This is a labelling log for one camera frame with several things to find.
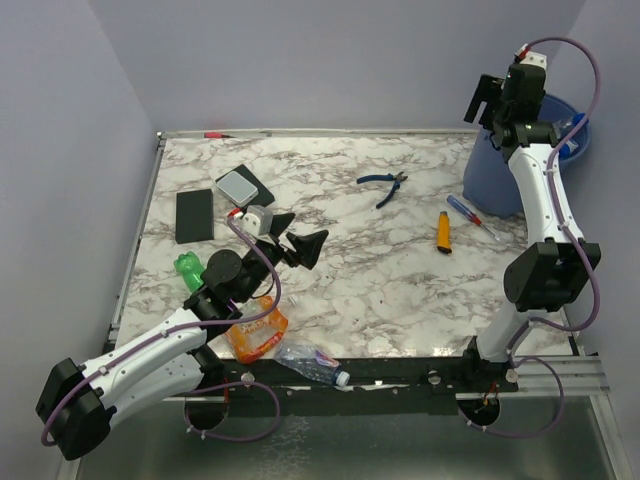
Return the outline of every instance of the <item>plastic water bottle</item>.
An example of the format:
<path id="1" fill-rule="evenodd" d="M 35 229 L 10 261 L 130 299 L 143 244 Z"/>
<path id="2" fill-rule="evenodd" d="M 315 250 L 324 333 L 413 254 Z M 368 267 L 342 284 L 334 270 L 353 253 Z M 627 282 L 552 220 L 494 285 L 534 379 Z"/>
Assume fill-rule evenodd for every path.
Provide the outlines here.
<path id="1" fill-rule="evenodd" d="M 556 131 L 556 136 L 558 137 L 558 140 L 562 140 L 564 137 L 566 137 L 567 134 L 571 130 L 573 130 L 573 127 L 575 127 L 578 124 L 578 122 L 582 120 L 583 117 L 584 117 L 584 113 L 577 113 L 573 117 L 565 118 L 564 120 L 554 122 L 553 128 Z M 573 154 L 573 152 L 575 152 L 579 147 L 580 145 L 578 145 L 578 142 L 576 142 L 572 138 L 562 146 L 562 148 L 558 152 L 558 156 L 561 159 L 569 158 Z"/>
<path id="2" fill-rule="evenodd" d="M 276 362 L 295 370 L 310 380 L 344 387 L 351 375 L 340 368 L 340 362 L 325 355 L 313 345 L 283 340 L 274 356 Z"/>

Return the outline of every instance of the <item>smartphone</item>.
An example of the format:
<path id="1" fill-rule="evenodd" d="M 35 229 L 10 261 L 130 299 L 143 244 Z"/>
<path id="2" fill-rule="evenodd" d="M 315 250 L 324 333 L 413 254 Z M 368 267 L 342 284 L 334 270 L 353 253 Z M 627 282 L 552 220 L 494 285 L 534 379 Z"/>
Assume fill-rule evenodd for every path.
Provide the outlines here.
<path id="1" fill-rule="evenodd" d="M 211 189 L 176 195 L 176 243 L 213 240 L 213 192 Z"/>
<path id="2" fill-rule="evenodd" d="M 235 171 L 222 177 L 216 185 L 236 207 L 244 207 L 258 195 L 258 188 Z"/>

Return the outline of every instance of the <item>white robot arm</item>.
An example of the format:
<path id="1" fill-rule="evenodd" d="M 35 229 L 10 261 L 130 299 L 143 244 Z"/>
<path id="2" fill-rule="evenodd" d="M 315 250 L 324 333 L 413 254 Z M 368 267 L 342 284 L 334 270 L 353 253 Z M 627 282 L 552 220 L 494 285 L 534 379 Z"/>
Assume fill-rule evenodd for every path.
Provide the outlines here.
<path id="1" fill-rule="evenodd" d="M 557 311 L 582 290 L 587 274 L 569 235 L 593 268 L 600 260 L 599 246 L 584 241 L 571 213 L 554 153 L 559 139 L 537 118 L 546 64 L 544 55 L 526 52 L 505 80 L 483 75 L 465 116 L 473 121 L 480 102 L 487 102 L 480 123 L 515 177 L 527 220 L 528 249 L 505 272 L 507 300 L 477 338 L 480 357 L 494 363 L 507 362 L 524 340 L 529 330 L 517 335 L 523 324 Z"/>
<path id="2" fill-rule="evenodd" d="M 232 250 L 214 253 L 200 275 L 203 285 L 160 325 L 81 365 L 67 358 L 53 367 L 36 406 L 45 423 L 41 438 L 44 445 L 57 445 L 67 460 L 74 460 L 93 450 L 125 418 L 147 406 L 172 395 L 227 383 L 225 366 L 207 342 L 235 323 L 268 315 L 281 295 L 274 266 L 284 261 L 290 267 L 302 265 L 311 270 L 329 234 L 327 230 L 306 236 L 289 232 L 287 239 L 293 249 L 284 247 L 278 237 L 295 215 L 272 215 L 264 210 L 263 217 L 269 220 L 269 241 L 253 243 L 233 223 L 232 216 L 242 214 L 232 212 L 227 225 L 251 250 L 242 258 Z M 276 285 L 272 307 L 241 318 L 236 303 L 248 301 L 268 276 Z"/>

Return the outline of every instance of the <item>gray device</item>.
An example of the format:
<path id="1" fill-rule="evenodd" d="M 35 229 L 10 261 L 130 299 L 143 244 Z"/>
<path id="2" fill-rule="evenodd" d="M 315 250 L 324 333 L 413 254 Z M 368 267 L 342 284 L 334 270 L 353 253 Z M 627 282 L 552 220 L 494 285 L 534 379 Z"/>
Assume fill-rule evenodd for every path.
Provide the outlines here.
<path id="1" fill-rule="evenodd" d="M 244 207 L 258 195 L 258 188 L 238 172 L 229 172 L 216 186 L 237 207 Z"/>

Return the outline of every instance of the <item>orange plastic bag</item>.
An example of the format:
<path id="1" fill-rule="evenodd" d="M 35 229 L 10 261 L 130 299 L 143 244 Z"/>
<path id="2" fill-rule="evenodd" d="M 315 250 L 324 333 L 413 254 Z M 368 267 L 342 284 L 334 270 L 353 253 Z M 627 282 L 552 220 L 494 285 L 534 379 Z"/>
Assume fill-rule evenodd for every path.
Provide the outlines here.
<path id="1" fill-rule="evenodd" d="M 273 298 L 266 296 L 251 300 L 242 307 L 244 317 L 257 315 L 273 305 Z M 264 318 L 250 323 L 233 325 L 226 336 L 241 363 L 255 362 L 282 339 L 289 321 L 277 308 Z"/>

